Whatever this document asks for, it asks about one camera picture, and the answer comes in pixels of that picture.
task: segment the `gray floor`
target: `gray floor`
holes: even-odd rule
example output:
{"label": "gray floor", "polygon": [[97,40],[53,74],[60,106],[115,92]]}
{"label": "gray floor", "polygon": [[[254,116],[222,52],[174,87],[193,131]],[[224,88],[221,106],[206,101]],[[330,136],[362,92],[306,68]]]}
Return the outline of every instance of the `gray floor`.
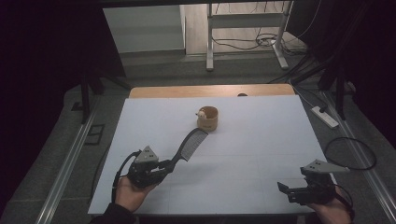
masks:
{"label": "gray floor", "polygon": [[[288,56],[287,59],[290,66],[294,66],[301,56]],[[215,71],[211,73],[205,70],[205,56],[203,55],[195,57],[177,53],[122,55],[122,61],[127,73],[127,78],[123,81],[136,87],[266,83],[285,73],[279,69],[275,55],[265,52],[216,55]],[[301,83],[301,86],[321,97],[316,90],[318,79],[319,76],[311,77]],[[129,91],[106,79],[103,79],[103,82],[106,87],[105,94],[91,96],[99,100],[97,114],[92,125],[105,125],[103,137],[100,144],[85,145],[81,149],[51,223],[88,223],[91,220],[87,211],[92,195],[92,183],[94,185],[98,179],[101,165],[103,165],[101,158],[111,143],[123,101],[129,94]],[[319,104],[319,100],[310,93],[301,91],[301,94],[311,104]],[[7,204],[1,223],[34,223],[37,220],[81,126],[81,111],[71,111],[74,102],[80,102],[79,87],[75,87],[64,96],[64,110],[33,167]],[[331,130],[315,117],[309,111],[309,104],[304,103],[304,105],[323,148],[334,137],[343,136],[340,129]],[[351,95],[345,97],[345,112],[347,122],[352,127],[355,136],[375,151],[378,159],[375,170],[391,194],[395,195],[396,152],[394,148],[363,116],[353,103]],[[86,142],[95,140],[97,140],[95,136],[88,137]],[[351,156],[347,144],[340,143],[334,147],[337,152],[333,153],[332,157],[355,164],[355,159]],[[335,177],[338,184],[344,186],[353,197],[357,213],[355,223],[390,223],[363,172],[352,172]]]}

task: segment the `aluminum rail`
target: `aluminum rail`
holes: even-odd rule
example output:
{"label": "aluminum rail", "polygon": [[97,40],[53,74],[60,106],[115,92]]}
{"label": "aluminum rail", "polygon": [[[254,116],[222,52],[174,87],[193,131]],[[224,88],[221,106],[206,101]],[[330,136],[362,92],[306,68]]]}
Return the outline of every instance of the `aluminum rail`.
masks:
{"label": "aluminum rail", "polygon": [[49,195],[47,196],[46,201],[44,202],[43,207],[41,208],[41,212],[39,213],[36,224],[49,224],[52,221],[52,218],[55,214],[55,211],[58,207],[59,201],[62,198],[64,193],[64,188],[66,187],[67,181],[73,171],[73,168],[76,164],[76,160],[78,158],[79,152],[81,151],[82,146],[84,145],[85,138],[87,137],[88,131],[91,128],[92,121],[96,116],[97,107],[99,105],[100,99],[99,96],[94,96],[92,99],[92,112],[88,116],[85,124],[82,124],[78,130],[78,134],[70,147],[69,153],[64,159],[64,164],[59,171],[51,190],[49,191]]}
{"label": "aluminum rail", "polygon": [[[346,137],[356,138],[352,130],[350,129],[350,126],[348,125],[347,121],[341,120],[341,118],[338,116],[338,113],[334,108],[335,102],[330,96],[330,93],[327,91],[326,92],[322,91],[321,94],[324,97],[325,101],[327,101],[332,116],[339,123],[341,132],[343,132]],[[348,146],[351,149],[352,154],[354,155],[358,164],[361,165],[361,167],[367,167],[371,164],[369,158],[367,158],[367,155],[364,153],[361,144],[356,142],[353,143],[348,142]],[[373,189],[376,198],[379,200],[380,204],[382,205],[384,212],[387,214],[390,223],[396,224],[396,202],[393,199],[393,196],[389,192],[384,181],[382,181],[381,177],[378,175],[375,169],[365,171],[363,172],[363,174],[366,177],[366,180],[369,183],[370,187]]]}

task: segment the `wall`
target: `wall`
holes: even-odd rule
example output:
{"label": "wall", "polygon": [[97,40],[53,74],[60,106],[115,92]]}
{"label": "wall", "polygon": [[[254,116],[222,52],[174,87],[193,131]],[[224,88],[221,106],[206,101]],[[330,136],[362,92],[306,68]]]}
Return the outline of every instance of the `wall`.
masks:
{"label": "wall", "polygon": [[183,6],[105,8],[104,12],[119,53],[185,48]]}

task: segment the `cable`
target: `cable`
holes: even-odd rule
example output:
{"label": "cable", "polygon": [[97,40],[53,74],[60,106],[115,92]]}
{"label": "cable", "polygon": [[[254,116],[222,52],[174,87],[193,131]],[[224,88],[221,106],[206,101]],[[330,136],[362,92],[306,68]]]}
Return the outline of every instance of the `cable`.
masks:
{"label": "cable", "polygon": [[120,176],[121,176],[121,172],[123,167],[125,166],[125,164],[128,162],[129,159],[131,159],[133,156],[137,157],[140,152],[142,152],[141,150],[138,150],[136,152],[131,153],[131,155],[129,155],[125,161],[122,163],[120,169],[116,172],[116,176],[114,176],[114,181],[113,181],[113,188],[111,189],[111,202],[114,203],[114,201],[116,200],[116,191],[117,191],[117,185],[119,184],[119,180],[120,180]]}
{"label": "cable", "polygon": [[213,39],[213,41],[214,41],[216,44],[218,44],[218,45],[228,46],[228,47],[231,47],[231,48],[234,48],[234,49],[249,50],[249,49],[256,49],[256,48],[258,48],[258,47],[260,46],[260,45],[258,45],[258,46],[252,47],[252,48],[242,49],[242,48],[238,48],[237,46],[234,46],[234,45],[219,43],[219,42],[218,42],[215,38],[213,38],[213,37],[212,37],[212,39]]}
{"label": "cable", "polygon": [[[270,46],[272,46],[273,44],[269,43],[268,40],[275,39],[276,35],[274,35],[274,34],[260,34],[260,30],[259,30],[259,33],[256,36],[256,39],[254,39],[254,40],[253,39],[250,39],[250,40],[246,40],[246,39],[215,39],[213,37],[212,37],[212,39],[218,45],[228,46],[228,47],[231,47],[231,48],[234,48],[234,49],[241,49],[241,50],[249,50],[249,49],[256,49],[258,47],[270,47]],[[265,37],[265,38],[258,39],[258,37],[261,36],[261,35],[271,35],[272,37]],[[239,47],[234,46],[234,45],[219,43],[219,41],[226,41],[226,40],[245,41],[245,42],[253,42],[254,41],[254,42],[257,43],[257,46],[252,47],[252,48],[243,49],[243,48],[239,48]]]}
{"label": "cable", "polygon": [[293,38],[292,40],[295,40],[295,39],[300,38],[302,35],[304,35],[304,34],[311,28],[312,24],[313,24],[314,21],[315,21],[315,18],[316,18],[317,15],[318,15],[318,11],[319,11],[319,8],[320,8],[320,5],[321,5],[321,1],[322,1],[322,0],[319,0],[319,4],[318,4],[318,7],[317,7],[317,11],[315,12],[314,18],[312,19],[312,21],[311,21],[311,23],[309,24],[309,26],[305,29],[305,31],[304,31],[302,34],[296,36],[296,37]]}
{"label": "cable", "polygon": [[[368,167],[364,167],[364,168],[359,168],[359,167],[358,167],[358,168],[357,168],[357,167],[345,166],[345,165],[341,164],[340,162],[335,161],[335,160],[333,160],[333,159],[327,157],[327,156],[326,156],[326,153],[328,152],[328,150],[329,150],[329,148],[330,148],[330,145],[331,145],[332,143],[336,142],[336,141],[339,141],[339,140],[350,140],[350,141],[355,141],[355,142],[358,142],[358,143],[364,145],[364,146],[368,149],[368,151],[370,152],[371,156],[373,157],[373,163],[372,163],[371,165],[369,165]],[[337,137],[337,138],[334,138],[334,139],[333,139],[332,141],[330,141],[330,142],[327,144],[327,146],[324,148],[323,154],[325,155],[325,157],[326,157],[326,159],[327,159],[328,161],[331,161],[332,163],[334,163],[334,164],[336,164],[336,165],[339,165],[339,166],[347,167],[347,168],[350,169],[350,170],[355,170],[355,171],[368,171],[368,170],[373,169],[373,168],[376,166],[376,155],[375,155],[375,153],[373,152],[373,150],[370,149],[370,147],[367,146],[365,143],[363,143],[361,140],[356,139],[356,138],[351,138],[351,137]]]}
{"label": "cable", "polygon": [[312,91],[309,91],[309,90],[306,90],[306,89],[304,89],[304,88],[302,88],[302,87],[295,87],[295,88],[299,88],[299,89],[301,89],[301,90],[303,90],[303,91],[306,91],[306,92],[308,92],[308,93],[310,93],[310,94],[312,94],[313,96],[315,96],[317,99],[319,99],[321,102],[322,102],[322,104],[323,104],[323,106],[320,106],[320,111],[323,113],[324,111],[325,111],[325,109],[328,107],[328,105],[327,105],[327,103],[326,102],[324,102],[324,100],[322,100],[322,99],[320,99],[316,94],[314,94]]}
{"label": "cable", "polygon": [[350,206],[353,207],[353,200],[352,200],[352,196],[350,196],[350,193],[341,185],[337,185],[337,184],[334,184],[334,185],[337,186],[338,188],[342,189],[346,193],[346,195],[349,199],[349,202],[350,202]]}
{"label": "cable", "polygon": [[298,94],[307,104],[311,105],[312,107],[315,107],[314,105],[312,105],[311,103],[309,103],[309,101],[307,101],[307,100],[305,99],[305,97],[303,97],[303,95],[300,94],[299,91],[297,91],[297,94]]}
{"label": "cable", "polygon": [[215,14],[218,14],[219,6],[220,6],[220,3],[218,3],[218,6],[216,7],[216,12],[215,12]]}
{"label": "cable", "polygon": [[94,185],[95,185],[95,179],[96,179],[96,177],[98,175],[99,167],[102,164],[103,159],[105,158],[105,155],[107,154],[108,150],[110,149],[110,146],[111,146],[111,143],[108,144],[108,146],[106,147],[105,152],[103,153],[102,157],[99,160],[99,163],[96,165],[95,173],[93,175],[93,181],[91,183],[91,194],[90,194],[90,199],[88,200],[88,203],[90,203],[92,198],[93,198],[93,188],[94,188]]}
{"label": "cable", "polygon": [[274,79],[268,81],[267,84],[271,84],[271,83],[273,83],[273,82],[275,82],[275,81],[278,81],[278,80],[280,80],[280,79],[282,79],[282,78],[287,78],[287,77],[291,76],[292,74],[296,73],[296,72],[301,68],[301,66],[303,66],[303,64],[306,63],[306,61],[307,61],[310,57],[311,57],[310,54],[306,54],[306,55],[305,55],[305,56],[304,56],[293,68],[291,68],[286,74],[284,74],[284,75],[281,76],[281,77],[277,77],[277,78],[274,78]]}

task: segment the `sleeve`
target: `sleeve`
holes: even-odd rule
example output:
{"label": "sleeve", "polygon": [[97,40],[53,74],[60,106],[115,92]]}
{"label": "sleeve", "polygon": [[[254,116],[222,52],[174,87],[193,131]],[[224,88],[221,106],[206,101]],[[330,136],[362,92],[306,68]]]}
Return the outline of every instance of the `sleeve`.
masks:
{"label": "sleeve", "polygon": [[102,216],[95,217],[91,220],[91,224],[131,224],[134,223],[133,214],[128,209],[110,203]]}

